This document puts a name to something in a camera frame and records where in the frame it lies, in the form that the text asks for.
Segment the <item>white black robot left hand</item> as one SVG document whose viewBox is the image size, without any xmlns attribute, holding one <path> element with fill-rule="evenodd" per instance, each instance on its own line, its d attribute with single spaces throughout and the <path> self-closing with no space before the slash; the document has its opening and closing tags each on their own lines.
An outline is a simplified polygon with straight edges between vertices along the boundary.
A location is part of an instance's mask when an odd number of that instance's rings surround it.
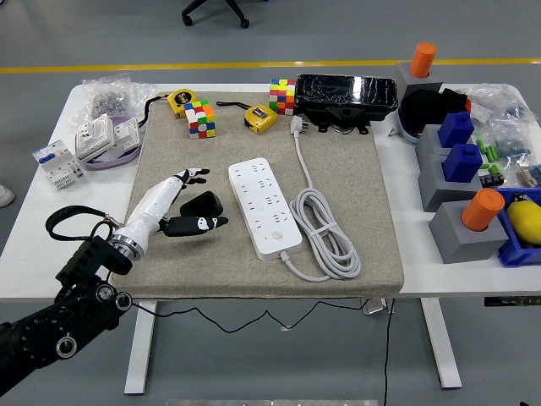
<svg viewBox="0 0 541 406">
<path fill-rule="evenodd" d="M 201 176 L 209 172 L 209 169 L 203 168 L 184 169 L 149 189 L 135 207 L 126 225 L 114 233 L 112 241 L 118 245 L 129 246 L 132 250 L 145 252 L 150 236 L 160 230 L 168 237 L 185 237 L 201 235 L 227 224 L 226 217 L 209 215 L 165 220 L 165 215 L 180 191 L 188 184 L 205 183 L 206 180 Z"/>
</svg>

